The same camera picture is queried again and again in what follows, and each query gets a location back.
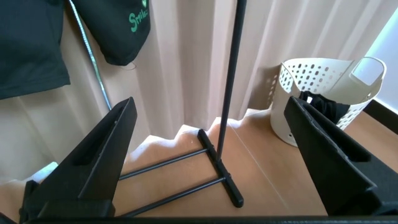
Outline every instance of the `beige curtain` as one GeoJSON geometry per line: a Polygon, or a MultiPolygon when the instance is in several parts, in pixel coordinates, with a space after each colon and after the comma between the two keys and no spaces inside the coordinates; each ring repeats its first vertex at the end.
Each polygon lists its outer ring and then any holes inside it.
{"type": "MultiPolygon", "coordinates": [[[[181,125],[209,128],[221,114],[235,2],[152,0],[149,37],[134,64],[105,62],[86,29],[111,105],[133,96],[133,151],[181,125]]],[[[362,57],[396,0],[249,0],[230,118],[266,109],[279,64],[296,57],[362,57]]],[[[0,177],[24,179],[60,162],[108,112],[76,20],[65,13],[61,49],[71,85],[0,101],[0,177]]]]}

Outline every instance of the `floor seam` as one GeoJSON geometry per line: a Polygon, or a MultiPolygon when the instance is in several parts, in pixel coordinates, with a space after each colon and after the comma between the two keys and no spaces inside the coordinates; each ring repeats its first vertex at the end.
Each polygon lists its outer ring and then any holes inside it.
{"type": "Polygon", "coordinates": [[[279,191],[276,189],[275,185],[271,182],[271,180],[268,178],[267,174],[264,172],[264,170],[261,168],[260,164],[257,162],[256,158],[254,158],[254,156],[252,155],[251,151],[249,150],[249,148],[245,145],[245,143],[243,142],[243,140],[241,139],[241,137],[237,134],[237,132],[235,131],[235,129],[233,127],[231,127],[231,125],[228,122],[229,127],[234,131],[235,135],[239,138],[239,140],[241,141],[241,143],[243,144],[244,148],[248,151],[248,153],[250,154],[250,156],[253,158],[254,162],[257,164],[258,168],[260,169],[260,171],[262,172],[262,174],[264,175],[264,177],[266,177],[266,179],[268,180],[268,183],[271,184],[271,187],[275,190],[276,194],[278,195],[278,197],[280,198],[280,200],[282,201],[282,203],[284,204],[285,208],[287,208],[288,211],[290,211],[289,206],[287,205],[287,203],[285,202],[285,200],[283,199],[283,197],[281,196],[281,194],[279,193],[279,191]]]}

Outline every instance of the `green logo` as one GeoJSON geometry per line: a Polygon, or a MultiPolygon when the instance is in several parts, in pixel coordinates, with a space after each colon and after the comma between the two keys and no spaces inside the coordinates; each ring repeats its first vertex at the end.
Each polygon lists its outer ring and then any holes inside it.
{"type": "MultiPolygon", "coordinates": [[[[142,0],[142,5],[147,7],[147,0],[142,0]]],[[[136,16],[133,12],[130,13],[129,21],[132,24],[131,32],[136,32],[138,30],[138,25],[142,22],[145,17],[148,16],[148,9],[141,9],[139,14],[136,16]]]]}

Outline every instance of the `black baseboard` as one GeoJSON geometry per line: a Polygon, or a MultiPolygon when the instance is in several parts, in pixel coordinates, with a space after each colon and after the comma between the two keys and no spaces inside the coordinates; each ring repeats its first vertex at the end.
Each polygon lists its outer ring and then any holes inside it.
{"type": "Polygon", "coordinates": [[[376,100],[372,100],[363,111],[386,128],[398,134],[398,114],[392,112],[376,100]]]}

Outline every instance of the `white wall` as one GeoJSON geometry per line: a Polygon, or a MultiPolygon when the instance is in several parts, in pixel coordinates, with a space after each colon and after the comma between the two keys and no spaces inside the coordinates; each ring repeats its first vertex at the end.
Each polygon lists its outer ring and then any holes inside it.
{"type": "Polygon", "coordinates": [[[398,10],[372,44],[366,56],[381,59],[386,76],[376,100],[398,114],[398,10]]]}

